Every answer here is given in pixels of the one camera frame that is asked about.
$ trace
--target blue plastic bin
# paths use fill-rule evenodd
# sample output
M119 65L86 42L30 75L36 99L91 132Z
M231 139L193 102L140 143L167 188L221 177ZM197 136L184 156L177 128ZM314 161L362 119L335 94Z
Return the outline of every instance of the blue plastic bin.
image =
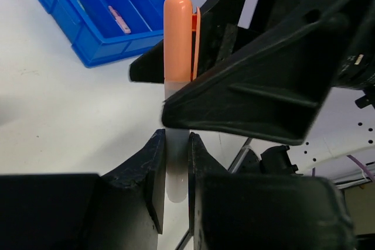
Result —
M143 54L163 38L164 0L39 0L86 67ZM126 35L108 6L131 29Z

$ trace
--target orange clip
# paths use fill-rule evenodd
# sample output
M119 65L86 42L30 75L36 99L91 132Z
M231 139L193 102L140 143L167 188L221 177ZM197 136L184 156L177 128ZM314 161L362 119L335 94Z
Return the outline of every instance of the orange clip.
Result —
M193 34L195 34L192 62ZM191 0L164 2L164 79L188 82L197 77L200 41L200 10L193 13Z

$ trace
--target black plastic part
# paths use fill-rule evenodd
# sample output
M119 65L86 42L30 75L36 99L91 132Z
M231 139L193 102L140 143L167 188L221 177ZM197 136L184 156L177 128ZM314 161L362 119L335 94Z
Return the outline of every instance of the black plastic part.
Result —
M162 232L165 133L96 174L0 177L0 249L156 249Z
M272 5L272 17L269 18L267 29L280 23L289 13L295 9L302 0L276 0ZM360 15L356 15L356 8L358 5L367 6L369 0L358 0L348 4L343 9L344 12L339 12L327 20L321 29L329 32L341 32L350 27L351 21L357 21ZM364 26L358 29L358 34L361 42L357 41L355 48L349 49L347 56L343 58L342 65L339 70L339 76L335 81L335 86L343 88L351 88L362 90L365 87L375 84L375 59L374 46L375 38L373 29L367 28L367 25L373 25L373 19L368 17L364 20Z
M357 250L373 250L375 249L375 234L358 235Z
M279 24L171 96L163 124L301 144L343 61L373 30L373 2L302 0ZM338 13L350 26L332 21Z
M259 167L260 161L258 156L251 149L246 153L244 160L238 169L238 174L253 173L253 167ZM260 169L256 169L255 173L260 173Z
M244 3L207 0L201 7L198 76L232 53ZM164 83L163 41L130 65L129 76L134 82Z
M264 33L268 28L270 17L274 13L275 5L277 5L277 0L258 0L253 17L251 18L249 30L257 32L258 36ZM246 38L246 44L244 44L243 46L249 44L255 38L256 37L251 38L250 36L248 36Z
M355 101L357 107L362 109L372 105L375 108L375 86L367 87L363 92L364 96Z
M297 165L292 165L288 151L289 146L274 146L261 154L257 163L244 166L243 174L273 174L292 175L298 171Z
M200 177L205 173L229 174L229 172L208 153L198 134L190 134L187 156L189 165L189 231L191 235L194 235L197 181L200 181Z
M285 150L275 147L270 153ZM343 196L328 180L231 174L193 133L188 155L195 249L354 249L356 238Z

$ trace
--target purple cable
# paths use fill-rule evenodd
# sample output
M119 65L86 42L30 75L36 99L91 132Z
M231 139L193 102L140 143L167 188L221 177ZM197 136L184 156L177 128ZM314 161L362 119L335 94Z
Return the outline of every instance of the purple cable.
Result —
M371 171L365 165L363 165L358 159L356 159L352 155L347 155L347 157L349 159L351 159L355 164L357 164L368 175L368 177L370 178L370 180L373 183L375 183L375 177L374 177L374 175L371 173Z

